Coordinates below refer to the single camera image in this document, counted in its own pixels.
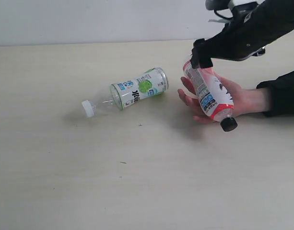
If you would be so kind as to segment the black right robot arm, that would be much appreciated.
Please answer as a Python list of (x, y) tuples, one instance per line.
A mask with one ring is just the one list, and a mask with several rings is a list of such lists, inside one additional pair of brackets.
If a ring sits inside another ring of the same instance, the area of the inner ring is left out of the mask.
[(242, 61), (264, 54), (265, 46), (294, 30), (294, 0), (207, 0), (206, 9), (217, 13), (229, 9), (232, 17), (223, 30), (193, 44), (193, 68), (209, 68), (212, 59)]

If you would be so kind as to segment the black sleeved forearm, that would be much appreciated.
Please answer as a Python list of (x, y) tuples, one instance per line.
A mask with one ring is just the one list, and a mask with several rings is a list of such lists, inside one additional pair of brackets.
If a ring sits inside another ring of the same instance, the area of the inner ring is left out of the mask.
[(275, 80), (260, 82), (256, 88), (269, 91), (270, 108), (263, 112), (266, 117), (294, 115), (294, 71)]

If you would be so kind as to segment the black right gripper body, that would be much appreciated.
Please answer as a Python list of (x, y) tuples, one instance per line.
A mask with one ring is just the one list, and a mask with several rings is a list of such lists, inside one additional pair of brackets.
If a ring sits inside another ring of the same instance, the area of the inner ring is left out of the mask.
[(241, 61), (293, 30), (292, 4), (235, 6), (223, 30), (210, 38), (211, 58)]

